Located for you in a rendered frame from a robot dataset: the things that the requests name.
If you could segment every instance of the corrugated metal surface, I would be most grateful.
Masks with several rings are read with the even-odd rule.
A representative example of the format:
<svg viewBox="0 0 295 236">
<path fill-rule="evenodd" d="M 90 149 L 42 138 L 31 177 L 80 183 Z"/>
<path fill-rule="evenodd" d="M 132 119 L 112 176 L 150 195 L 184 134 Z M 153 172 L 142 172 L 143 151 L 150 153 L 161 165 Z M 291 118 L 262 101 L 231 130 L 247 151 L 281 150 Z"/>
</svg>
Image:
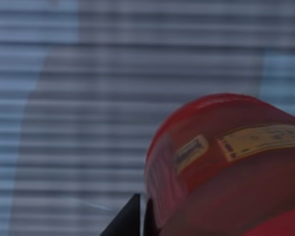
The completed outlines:
<svg viewBox="0 0 295 236">
<path fill-rule="evenodd" d="M 295 61 L 295 1 L 0 0 L 0 236 L 99 235 L 116 212 L 90 205 L 143 192 L 152 134 L 190 99 L 295 106 L 275 53 Z"/>
</svg>

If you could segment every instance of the gray slatted background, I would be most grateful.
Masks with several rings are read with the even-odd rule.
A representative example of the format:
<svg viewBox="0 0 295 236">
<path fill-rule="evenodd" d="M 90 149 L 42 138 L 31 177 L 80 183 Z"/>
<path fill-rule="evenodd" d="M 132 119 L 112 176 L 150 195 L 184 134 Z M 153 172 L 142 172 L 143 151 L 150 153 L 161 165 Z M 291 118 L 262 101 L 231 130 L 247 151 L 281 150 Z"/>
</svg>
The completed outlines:
<svg viewBox="0 0 295 236">
<path fill-rule="evenodd" d="M 295 114 L 294 55 L 291 0 L 0 0 L 0 236 L 99 235 L 184 102 Z"/>
</svg>

